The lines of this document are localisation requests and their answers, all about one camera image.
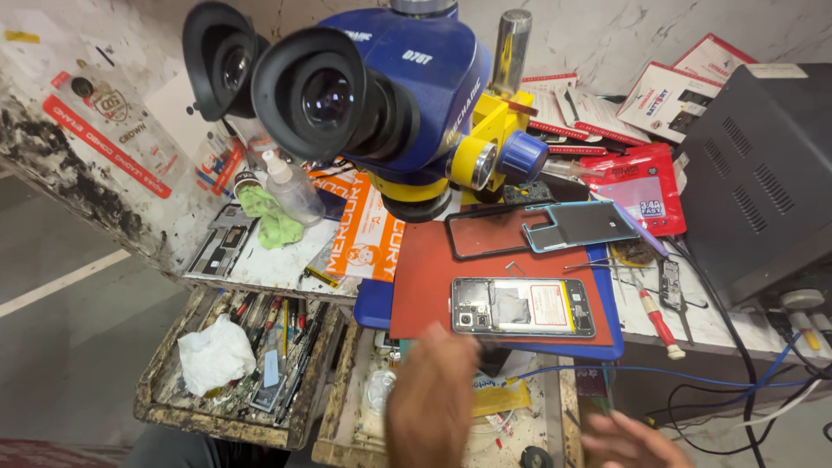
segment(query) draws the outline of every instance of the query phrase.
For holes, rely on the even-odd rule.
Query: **ventilation slot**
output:
[[[751,229],[753,229],[754,232],[759,234],[760,231],[768,226],[768,224],[765,223],[763,216],[757,211],[757,207],[754,206],[754,202],[751,200],[751,197],[745,193],[745,188],[743,188],[743,186],[739,186],[736,190],[734,190],[734,199],[737,204],[740,205],[740,209],[745,214],[745,219],[747,219],[748,223],[751,224]]]
[[[749,143],[748,138],[745,138],[745,135],[742,134],[740,128],[736,126],[734,120],[728,117],[722,123],[722,128],[725,128],[728,138],[730,138],[731,142],[734,143],[734,147],[737,152],[740,153],[740,156],[745,157],[745,155],[751,151],[751,143]]]
[[[791,197],[789,194],[786,193],[783,186],[777,181],[777,177],[769,170],[769,168],[762,164],[760,167],[754,171],[754,175],[757,177],[757,181],[760,182],[760,185],[763,186],[765,193],[769,195],[771,201],[777,207],[777,211],[780,214],[785,214],[789,211],[795,203],[791,201]]]
[[[723,179],[726,178],[728,172],[730,172],[730,166],[728,166],[728,162],[722,156],[720,148],[716,147],[716,143],[714,143],[713,140],[708,140],[708,142],[705,143],[705,152],[708,153],[709,157],[711,157],[711,162],[714,163],[716,172],[720,175],[720,177]]]

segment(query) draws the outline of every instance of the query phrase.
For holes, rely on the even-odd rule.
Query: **white floor line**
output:
[[[0,304],[0,317],[10,314],[21,307],[28,306],[32,304],[34,301],[38,299],[42,299],[43,297],[49,296],[53,292],[60,291],[61,289],[71,285],[72,283],[78,282],[91,274],[103,270],[110,265],[116,264],[119,261],[128,258],[130,253],[126,250],[121,249],[120,251],[115,251],[108,256],[103,258],[99,258],[98,260],[90,263],[88,265],[82,266],[77,270],[69,273],[67,275],[61,276],[60,278],[56,279],[55,281],[50,281],[47,284],[40,286],[36,289],[27,292],[21,296],[15,297],[9,302],[5,304]]]

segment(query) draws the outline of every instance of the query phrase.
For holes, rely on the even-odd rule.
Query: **white tissue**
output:
[[[179,359],[188,391],[203,396],[254,372],[257,361],[245,331],[231,323],[228,314],[203,331],[179,339]]]

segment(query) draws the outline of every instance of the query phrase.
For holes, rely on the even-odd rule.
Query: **green cloth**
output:
[[[290,218],[263,187],[242,187],[237,197],[247,216],[260,218],[257,240],[264,249],[280,248],[303,238],[304,226]]]

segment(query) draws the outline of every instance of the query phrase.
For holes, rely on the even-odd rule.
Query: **plastic bottle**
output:
[[[288,164],[273,151],[264,152],[263,161],[269,173],[265,189],[290,218],[305,227],[314,226],[324,219],[324,203],[303,169]]]

